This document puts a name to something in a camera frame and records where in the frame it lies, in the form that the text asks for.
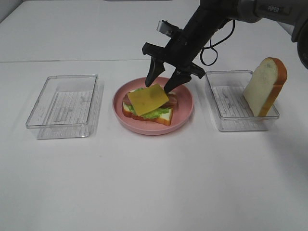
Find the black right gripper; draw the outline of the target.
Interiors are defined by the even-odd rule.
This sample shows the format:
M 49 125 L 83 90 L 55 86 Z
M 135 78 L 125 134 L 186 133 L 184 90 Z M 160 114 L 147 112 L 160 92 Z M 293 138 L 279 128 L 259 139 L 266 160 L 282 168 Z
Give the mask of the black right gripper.
M 152 85 L 154 80 L 165 71 L 164 63 L 176 69 L 164 86 L 165 92 L 171 92 L 178 86 L 190 82 L 191 74 L 202 78 L 205 74 L 203 68 L 193 63 L 193 60 L 205 45 L 205 30 L 187 26 L 175 34 L 165 47 L 146 42 L 142 53 L 151 56 L 151 63 L 145 86 Z

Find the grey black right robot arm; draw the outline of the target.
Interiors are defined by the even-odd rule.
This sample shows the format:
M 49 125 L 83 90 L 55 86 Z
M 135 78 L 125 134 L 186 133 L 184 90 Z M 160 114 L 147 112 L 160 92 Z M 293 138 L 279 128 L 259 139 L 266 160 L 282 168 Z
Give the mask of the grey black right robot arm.
M 169 93 L 191 80 L 191 75 L 202 78 L 203 68 L 193 63 L 210 38 L 229 21 L 255 23 L 262 18 L 293 26 L 292 42 L 297 43 L 300 61 L 308 65 L 308 2 L 306 0 L 202 0 L 188 21 L 180 29 L 169 22 L 159 22 L 157 30 L 170 41 L 165 47 L 145 43 L 142 53 L 151 56 L 151 64 L 145 79 L 149 87 L 164 72 L 164 63 L 175 67 L 164 86 Z

